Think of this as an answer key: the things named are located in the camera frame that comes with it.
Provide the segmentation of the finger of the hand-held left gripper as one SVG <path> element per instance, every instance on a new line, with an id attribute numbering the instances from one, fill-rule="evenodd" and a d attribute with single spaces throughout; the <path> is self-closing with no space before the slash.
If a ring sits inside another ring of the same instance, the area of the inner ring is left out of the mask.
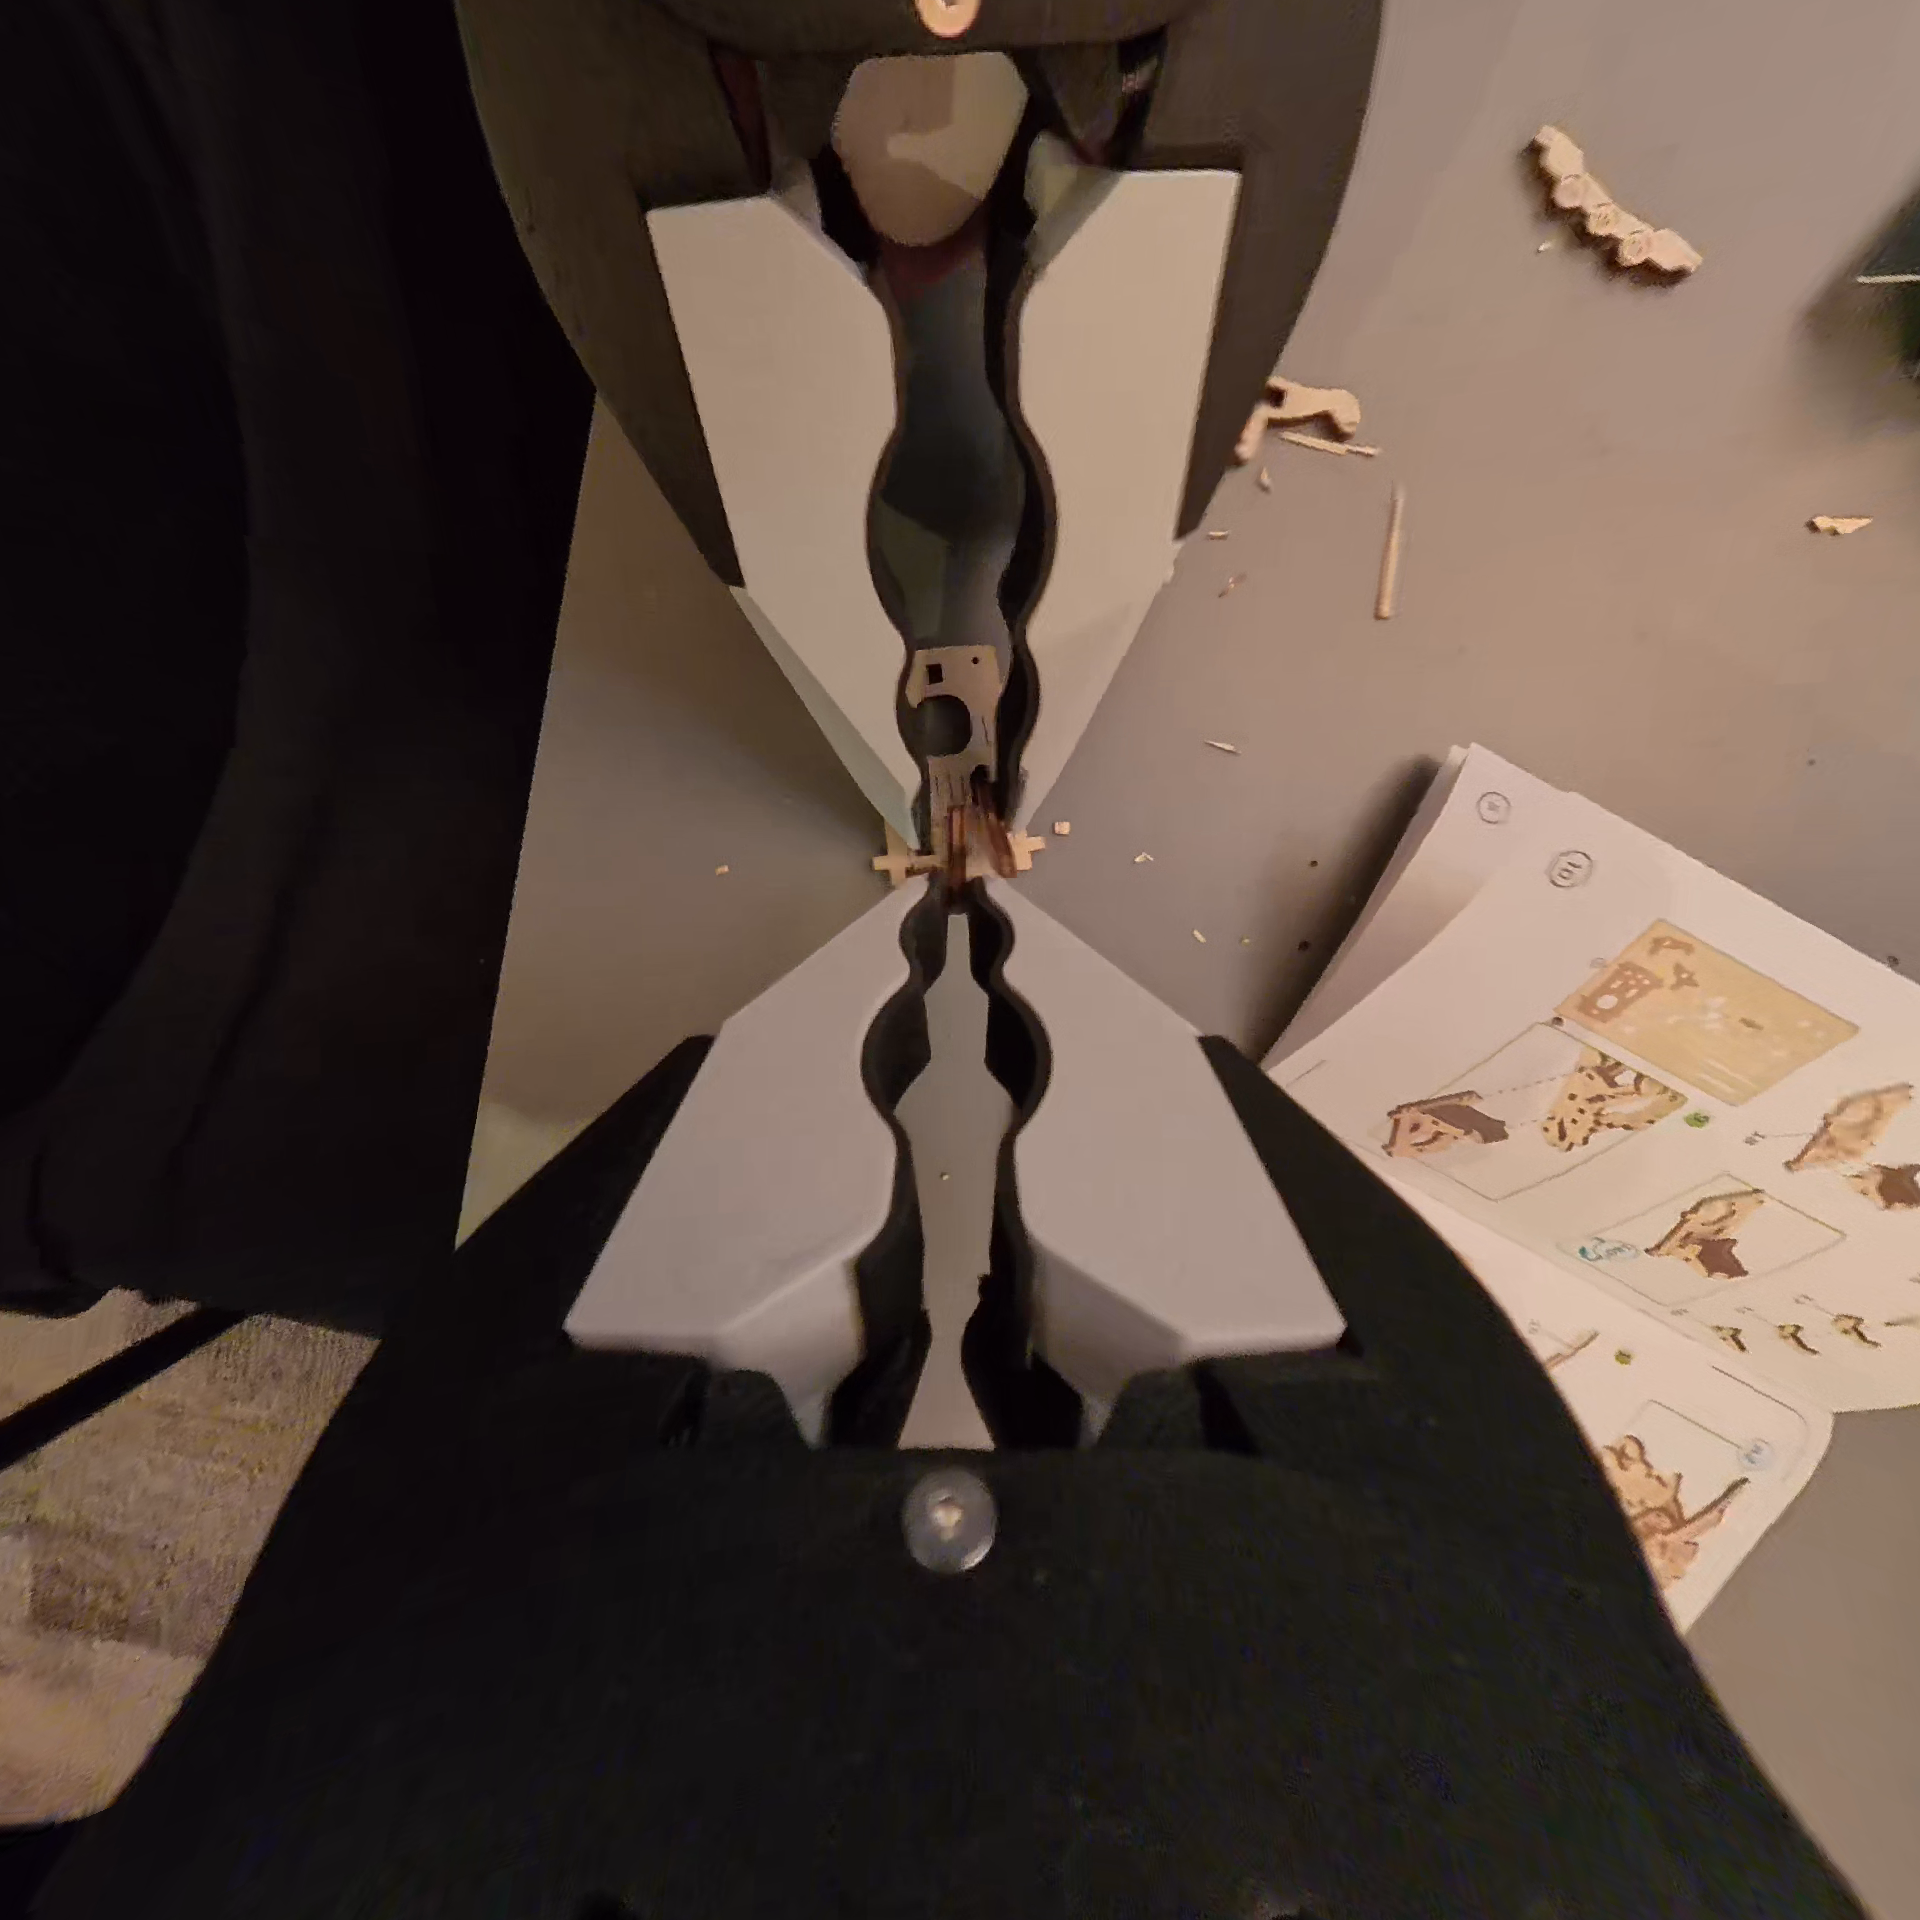
<path id="1" fill-rule="evenodd" d="M 1114 171 L 1032 146 L 1015 402 L 1045 476 L 1047 557 L 1024 619 L 1038 715 L 1030 825 L 1178 557 L 1176 531 L 1240 192 L 1234 170 Z"/>
<path id="2" fill-rule="evenodd" d="M 860 794 L 914 829 L 904 640 L 872 579 L 895 345 L 855 260 L 780 195 L 645 217 L 734 543 L 732 594 Z"/>

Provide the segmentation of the small dark wooden part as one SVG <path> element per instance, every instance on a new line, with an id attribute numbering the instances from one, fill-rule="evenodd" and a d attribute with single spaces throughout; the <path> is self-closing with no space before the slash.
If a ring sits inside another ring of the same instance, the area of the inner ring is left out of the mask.
<path id="1" fill-rule="evenodd" d="M 940 879 L 948 900 L 977 881 L 1012 881 L 1020 874 L 1012 836 L 989 801 L 961 801 L 943 816 Z"/>

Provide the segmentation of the black cloth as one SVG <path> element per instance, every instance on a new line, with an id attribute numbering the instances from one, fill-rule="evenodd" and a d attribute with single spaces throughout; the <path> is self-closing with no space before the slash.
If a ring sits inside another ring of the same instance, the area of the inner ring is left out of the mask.
<path id="1" fill-rule="evenodd" d="M 591 399 L 452 5 L 4 5 L 4 1307 L 447 1256 Z"/>

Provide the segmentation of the dark green object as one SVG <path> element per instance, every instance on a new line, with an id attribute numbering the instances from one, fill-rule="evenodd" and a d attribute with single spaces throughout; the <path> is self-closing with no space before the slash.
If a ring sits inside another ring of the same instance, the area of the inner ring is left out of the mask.
<path id="1" fill-rule="evenodd" d="M 1917 380 L 1917 195 L 1889 217 L 1854 275 L 1873 314 L 1885 323 L 1895 364 Z"/>

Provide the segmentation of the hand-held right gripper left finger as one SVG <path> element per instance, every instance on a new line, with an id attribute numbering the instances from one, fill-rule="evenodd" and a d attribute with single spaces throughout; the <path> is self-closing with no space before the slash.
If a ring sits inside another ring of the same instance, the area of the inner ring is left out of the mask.
<path id="1" fill-rule="evenodd" d="M 942 884 L 726 1020 L 567 1315 L 574 1344 L 773 1380 L 810 1445 L 898 1445 L 928 1355 L 918 1178 Z"/>

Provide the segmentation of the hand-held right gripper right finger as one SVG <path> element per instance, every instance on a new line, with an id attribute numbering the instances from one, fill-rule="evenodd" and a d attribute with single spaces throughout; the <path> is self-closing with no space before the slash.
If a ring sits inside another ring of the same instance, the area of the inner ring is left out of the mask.
<path id="1" fill-rule="evenodd" d="M 1346 1322 L 1202 1036 L 1005 881 L 966 891 L 1008 1096 L 961 1333 L 999 1450 L 1073 1450 L 1140 1376 L 1320 1354 Z"/>

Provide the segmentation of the wooden plate with round hole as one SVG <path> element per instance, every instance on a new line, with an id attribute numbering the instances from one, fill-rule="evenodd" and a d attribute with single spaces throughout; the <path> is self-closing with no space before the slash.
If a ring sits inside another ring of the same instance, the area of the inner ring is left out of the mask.
<path id="1" fill-rule="evenodd" d="M 908 813 L 908 835 L 885 828 L 885 852 L 872 872 L 901 890 L 940 879 L 943 816 L 961 801 L 989 801 L 1005 824 L 1020 875 L 1032 869 L 1048 842 L 1021 832 L 996 797 L 1001 664 L 989 645 L 918 648 L 904 665 L 898 698 L 901 735 L 924 783 Z"/>

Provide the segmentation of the instruction booklet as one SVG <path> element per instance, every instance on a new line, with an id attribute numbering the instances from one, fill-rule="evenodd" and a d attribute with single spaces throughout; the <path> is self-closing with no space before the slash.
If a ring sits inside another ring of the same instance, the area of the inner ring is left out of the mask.
<path id="1" fill-rule="evenodd" d="M 1916 980 L 1454 751 L 1264 1064 L 1543 1364 L 1689 1631 L 1916 1404 Z"/>

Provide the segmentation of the curved wooden model part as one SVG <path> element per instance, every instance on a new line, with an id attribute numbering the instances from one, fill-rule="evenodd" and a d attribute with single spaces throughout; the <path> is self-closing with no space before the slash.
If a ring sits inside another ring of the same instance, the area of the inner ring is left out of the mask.
<path id="1" fill-rule="evenodd" d="M 1318 388 L 1304 381 L 1272 375 L 1261 399 L 1247 415 L 1231 457 L 1237 464 L 1253 463 L 1269 439 L 1292 447 L 1318 448 L 1334 457 L 1373 459 L 1378 448 L 1359 441 L 1361 409 L 1357 399 L 1343 388 Z"/>

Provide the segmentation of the honeycomb-edged wooden strip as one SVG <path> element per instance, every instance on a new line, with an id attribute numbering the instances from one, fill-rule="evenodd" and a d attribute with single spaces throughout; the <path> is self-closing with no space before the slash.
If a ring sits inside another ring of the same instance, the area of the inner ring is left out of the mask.
<path id="1" fill-rule="evenodd" d="M 1543 127 L 1528 143 L 1545 204 L 1577 236 L 1623 275 L 1682 281 L 1697 272 L 1703 253 L 1669 226 L 1641 220 L 1592 175 L 1569 132 Z"/>

